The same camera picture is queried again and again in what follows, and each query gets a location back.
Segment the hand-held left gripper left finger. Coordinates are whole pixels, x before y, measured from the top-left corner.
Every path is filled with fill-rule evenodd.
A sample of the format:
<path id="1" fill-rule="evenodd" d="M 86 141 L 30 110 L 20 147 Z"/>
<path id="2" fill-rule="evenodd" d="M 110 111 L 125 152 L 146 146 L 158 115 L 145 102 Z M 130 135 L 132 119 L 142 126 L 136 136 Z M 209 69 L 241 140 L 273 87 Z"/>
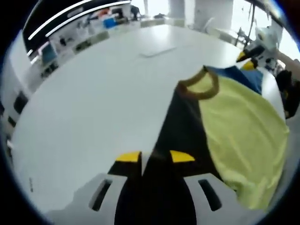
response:
<path id="1" fill-rule="evenodd" d="M 142 174 L 142 152 L 118 156 L 107 173 L 100 173 L 75 191 L 62 210 L 47 213 L 53 225 L 113 225 L 123 188 Z"/>

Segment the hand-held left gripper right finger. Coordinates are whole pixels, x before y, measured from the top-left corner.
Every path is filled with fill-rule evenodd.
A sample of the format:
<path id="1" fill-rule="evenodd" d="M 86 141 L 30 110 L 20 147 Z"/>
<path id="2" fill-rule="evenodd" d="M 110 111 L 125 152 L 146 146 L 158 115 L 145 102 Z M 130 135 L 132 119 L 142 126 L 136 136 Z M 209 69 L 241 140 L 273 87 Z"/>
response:
<path id="1" fill-rule="evenodd" d="M 247 210 L 211 164 L 191 153 L 142 156 L 144 225 L 241 225 Z"/>

